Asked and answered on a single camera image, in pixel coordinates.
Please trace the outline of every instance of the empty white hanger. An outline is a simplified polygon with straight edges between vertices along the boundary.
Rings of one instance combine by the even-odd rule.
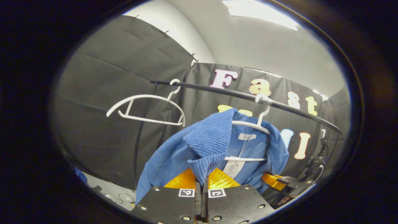
[[[270,99],[268,96],[266,96],[266,95],[263,94],[263,93],[260,93],[260,94],[258,94],[258,95],[256,96],[255,102],[258,103],[258,101],[259,101],[260,99],[264,100],[265,104],[267,105],[267,109],[266,109],[264,112],[262,112],[262,113],[258,116],[257,124],[253,124],[253,123],[250,123],[250,122],[244,122],[244,121],[232,121],[232,124],[251,127],[251,128],[254,128],[254,129],[257,129],[257,130],[260,130],[260,131],[262,131],[262,132],[265,132],[265,133],[269,134],[269,131],[268,131],[266,128],[261,127],[261,122],[263,121],[263,117],[264,117],[265,115],[267,115],[268,112],[269,112],[269,108],[271,107],[271,104],[272,104],[272,99]],[[235,160],[235,161],[264,161],[265,159],[264,159],[264,158],[252,159],[252,158],[240,158],[240,157],[225,157],[224,160]]]
[[[170,85],[172,85],[172,84],[175,83],[175,82],[179,83],[179,80],[178,80],[178,79],[173,79],[173,80],[170,82]],[[173,92],[171,92],[171,93],[169,94],[169,96],[168,96],[167,99],[164,98],[164,97],[161,97],[161,96],[148,95],[148,94],[135,95],[135,96],[128,97],[128,98],[126,98],[126,99],[124,99],[124,100],[119,101],[119,102],[116,103],[115,105],[113,105],[113,106],[109,109],[109,111],[106,113],[106,116],[109,117],[109,116],[112,114],[112,112],[113,112],[114,110],[116,110],[116,109],[117,109],[118,107],[120,107],[122,104],[124,104],[124,103],[130,101],[129,106],[127,107],[126,113],[123,114],[120,110],[118,111],[118,112],[119,112],[119,115],[120,115],[122,118],[127,118],[127,119],[132,119],[132,120],[140,120],[140,121],[148,121],[148,122],[153,122],[153,123],[158,123],[158,124],[170,124],[170,125],[177,125],[177,126],[182,125],[183,127],[185,127],[185,115],[184,115],[184,112],[182,111],[182,109],[181,109],[176,103],[174,103],[173,101],[170,100],[171,97],[172,97],[172,95],[178,93],[178,91],[179,91],[180,88],[181,88],[181,86],[179,86],[176,90],[174,90]],[[147,118],[140,118],[140,117],[136,117],[136,116],[130,116],[130,115],[129,115],[129,112],[130,112],[130,109],[131,109],[131,105],[133,104],[133,101],[134,101],[135,99],[139,99],[139,98],[154,98],[154,99],[159,99],[159,100],[162,100],[162,101],[166,101],[166,102],[168,102],[168,103],[171,103],[172,105],[174,105],[175,107],[177,107],[178,110],[181,112],[181,117],[179,118],[179,120],[178,120],[177,123],[172,123],[172,122],[166,122],[166,121],[159,121],[159,120],[153,120],[153,119],[147,119]]]

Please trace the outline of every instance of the yellow letter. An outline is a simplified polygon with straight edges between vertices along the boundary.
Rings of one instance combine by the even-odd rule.
[[[265,94],[266,96],[271,95],[271,91],[269,90],[269,82],[264,79],[254,79],[249,88],[249,92],[251,94],[257,95],[260,93]]]
[[[305,100],[308,102],[308,113],[316,116],[315,106],[317,103],[314,101],[314,97],[310,96],[305,98]]]
[[[305,150],[307,149],[308,139],[310,139],[311,135],[306,132],[300,133],[300,145],[295,154],[295,159],[304,159],[305,158]]]
[[[227,106],[227,105],[219,105],[217,107],[217,109],[219,110],[219,113],[229,110],[231,108],[232,108],[231,106]],[[246,116],[249,116],[249,117],[253,116],[253,113],[248,110],[239,110],[239,112]]]

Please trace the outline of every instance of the blue sweater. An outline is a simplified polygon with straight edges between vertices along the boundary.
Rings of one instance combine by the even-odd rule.
[[[215,168],[224,169],[226,156],[238,156],[244,140],[240,133],[255,134],[247,143],[242,158],[264,158],[266,161],[246,161],[234,177],[239,184],[251,184],[259,193],[268,185],[261,179],[263,173],[278,175],[286,165],[289,153],[278,129],[263,121],[261,126],[270,135],[254,128],[232,125],[233,120],[257,123],[257,118],[248,117],[232,108],[215,113],[174,134],[165,141],[145,164],[137,186],[136,204],[152,186],[164,186],[183,171],[191,168],[201,185]]]

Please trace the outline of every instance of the sweater sleeve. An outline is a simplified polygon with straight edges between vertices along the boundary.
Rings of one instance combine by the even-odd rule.
[[[150,190],[152,184],[149,180],[148,173],[146,169],[144,169],[141,173],[140,179],[138,181],[138,186],[136,190],[136,199],[135,204],[137,205],[138,202],[144,197],[144,195]]]

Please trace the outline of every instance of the ceiling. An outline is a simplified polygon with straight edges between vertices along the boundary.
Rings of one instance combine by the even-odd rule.
[[[344,86],[338,64],[310,30],[231,16],[221,0],[166,1],[191,22],[216,63],[282,75],[326,96]]]

